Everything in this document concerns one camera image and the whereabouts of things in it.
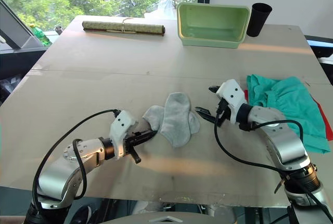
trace teal cloth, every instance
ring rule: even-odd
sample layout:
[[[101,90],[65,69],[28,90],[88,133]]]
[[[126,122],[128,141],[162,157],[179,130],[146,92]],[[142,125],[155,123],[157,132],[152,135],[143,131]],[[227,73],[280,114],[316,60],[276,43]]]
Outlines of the teal cloth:
[[[307,151],[322,154],[330,152],[325,123],[318,105],[298,78],[273,80],[253,74],[247,77],[247,85],[250,105],[280,110],[287,119],[302,124],[303,142]],[[289,123],[288,126],[299,135],[295,124]]]

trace green plastic bin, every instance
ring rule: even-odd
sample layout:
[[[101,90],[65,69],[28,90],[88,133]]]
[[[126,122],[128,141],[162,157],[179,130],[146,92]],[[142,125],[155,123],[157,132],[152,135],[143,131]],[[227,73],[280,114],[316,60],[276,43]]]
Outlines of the green plastic bin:
[[[183,45],[237,48],[244,41],[250,14],[246,6],[180,3],[178,35]]]

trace green bottle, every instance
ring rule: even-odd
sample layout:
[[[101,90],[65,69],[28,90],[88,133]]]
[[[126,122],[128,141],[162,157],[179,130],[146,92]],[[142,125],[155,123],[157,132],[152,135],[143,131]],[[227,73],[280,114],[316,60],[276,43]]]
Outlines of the green bottle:
[[[36,27],[34,23],[29,24],[32,33],[37,36],[37,38],[44,44],[44,46],[50,46],[52,43],[49,38],[44,34],[44,32]]]

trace red cloth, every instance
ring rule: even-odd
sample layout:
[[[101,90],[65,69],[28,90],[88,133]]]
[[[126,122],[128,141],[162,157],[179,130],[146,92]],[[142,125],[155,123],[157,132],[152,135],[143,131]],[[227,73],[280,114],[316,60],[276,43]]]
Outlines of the red cloth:
[[[249,101],[249,91],[248,90],[244,90],[244,93],[245,93],[245,100],[248,102]],[[313,99],[316,104],[318,105],[318,108],[319,108],[319,111],[322,115],[322,118],[323,118],[323,121],[325,123],[325,130],[326,130],[326,139],[329,140],[329,141],[332,141],[333,140],[333,131],[331,129],[331,126],[329,125],[329,122],[323,112],[323,109],[321,107],[321,105],[315,100]]]

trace table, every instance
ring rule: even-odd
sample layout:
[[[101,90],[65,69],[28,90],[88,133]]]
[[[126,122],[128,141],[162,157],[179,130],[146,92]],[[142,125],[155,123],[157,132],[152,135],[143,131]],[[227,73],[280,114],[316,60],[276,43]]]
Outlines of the table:
[[[160,23],[164,37],[85,33],[78,16],[23,78],[0,107],[3,129],[0,185],[31,189],[36,168],[50,146],[81,119],[107,108],[129,110],[138,130],[152,105],[164,105],[169,93],[185,92],[191,106],[215,112],[211,85],[234,78],[242,88],[246,76],[283,79],[296,76],[322,105],[333,122],[333,89],[305,38],[296,26],[265,25],[257,38],[246,37],[238,49],[183,46],[176,21],[133,19]],[[220,203],[232,206],[283,207],[283,190],[273,191],[278,174],[240,164],[226,156],[213,137],[213,125],[200,120],[200,132],[188,144],[173,149],[160,134],[137,147],[138,165],[131,157],[106,161],[88,174],[86,196],[178,203]],[[101,115],[72,133],[50,157],[54,161],[74,138],[106,137],[113,115]],[[220,139],[234,155],[271,164],[259,136],[226,122]],[[310,154],[333,196],[333,154]]]

